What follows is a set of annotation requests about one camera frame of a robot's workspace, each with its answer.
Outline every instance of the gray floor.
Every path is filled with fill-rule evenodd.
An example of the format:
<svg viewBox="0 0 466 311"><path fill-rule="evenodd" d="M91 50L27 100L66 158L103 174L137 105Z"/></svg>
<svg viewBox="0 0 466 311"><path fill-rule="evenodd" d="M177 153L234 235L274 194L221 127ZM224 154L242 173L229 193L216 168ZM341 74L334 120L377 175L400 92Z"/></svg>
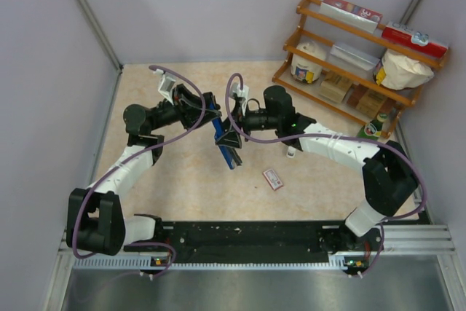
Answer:
<svg viewBox="0 0 466 311"><path fill-rule="evenodd" d="M74 293L84 298L121 271L73 271L63 311L452 310L435 257L382 257L377 264L362 280L338 271L172 271L153 282L129 275L84 304Z"/></svg>

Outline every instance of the red box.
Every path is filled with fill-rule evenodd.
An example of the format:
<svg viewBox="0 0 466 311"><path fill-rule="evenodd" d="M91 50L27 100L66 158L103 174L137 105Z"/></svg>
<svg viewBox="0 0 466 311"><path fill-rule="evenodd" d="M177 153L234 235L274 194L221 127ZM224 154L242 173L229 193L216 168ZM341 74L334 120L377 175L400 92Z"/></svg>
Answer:
<svg viewBox="0 0 466 311"><path fill-rule="evenodd" d="M382 38L396 44L401 44L423 54L441 58L448 50L447 44L432 39L428 34L421 33L400 23L390 21L382 31Z"/></svg>
<svg viewBox="0 0 466 311"><path fill-rule="evenodd" d="M323 0L319 13L340 20L364 31L373 33L382 19L382 14L354 5L345 0Z"/></svg>

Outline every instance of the white bucket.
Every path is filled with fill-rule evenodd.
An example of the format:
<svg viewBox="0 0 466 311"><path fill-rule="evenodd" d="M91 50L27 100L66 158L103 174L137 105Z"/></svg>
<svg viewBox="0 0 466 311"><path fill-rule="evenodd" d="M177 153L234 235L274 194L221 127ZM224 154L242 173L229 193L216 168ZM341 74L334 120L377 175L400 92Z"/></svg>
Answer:
<svg viewBox="0 0 466 311"><path fill-rule="evenodd" d="M327 58L327 52L316 42L301 43L297 47L298 50L312 55L320 60ZM291 61L291 74L293 78L303 83L312 83L319 79L322 72L322 66L319 66L312 61L306 60L296 54L293 55Z"/></svg>

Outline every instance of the brown box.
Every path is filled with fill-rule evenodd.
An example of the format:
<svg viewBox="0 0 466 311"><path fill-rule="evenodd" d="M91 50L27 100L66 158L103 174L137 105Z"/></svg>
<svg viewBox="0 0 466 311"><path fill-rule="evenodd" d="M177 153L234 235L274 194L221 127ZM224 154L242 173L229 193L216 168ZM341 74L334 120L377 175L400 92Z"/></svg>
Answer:
<svg viewBox="0 0 466 311"><path fill-rule="evenodd" d="M351 88L352 82L345 76L329 71L320 85L319 93L333 102L340 103Z"/></svg>
<svg viewBox="0 0 466 311"><path fill-rule="evenodd" d="M348 98L347 105L373 119L380 112L389 114L395 101L359 84Z"/></svg>

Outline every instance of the cardboard box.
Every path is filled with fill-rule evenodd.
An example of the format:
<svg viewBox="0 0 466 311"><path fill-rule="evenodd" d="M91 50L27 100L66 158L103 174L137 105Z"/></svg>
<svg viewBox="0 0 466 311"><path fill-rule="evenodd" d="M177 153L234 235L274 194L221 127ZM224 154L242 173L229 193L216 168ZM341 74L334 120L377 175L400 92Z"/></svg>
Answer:
<svg viewBox="0 0 466 311"><path fill-rule="evenodd" d="M351 88L352 82L345 76L329 71L320 85L319 93L333 102L340 103Z"/></svg>
<svg viewBox="0 0 466 311"><path fill-rule="evenodd" d="M323 0L319 13L373 33L382 19L382 14L365 9L345 0Z"/></svg>
<svg viewBox="0 0 466 311"><path fill-rule="evenodd" d="M390 114L396 102L362 85L358 85L348 98L347 105L370 118L378 113Z"/></svg>
<svg viewBox="0 0 466 311"><path fill-rule="evenodd" d="M382 31L382 38L401 44L423 54L441 58L448 50L447 44L430 38L428 34L421 33L406 25L390 21Z"/></svg>

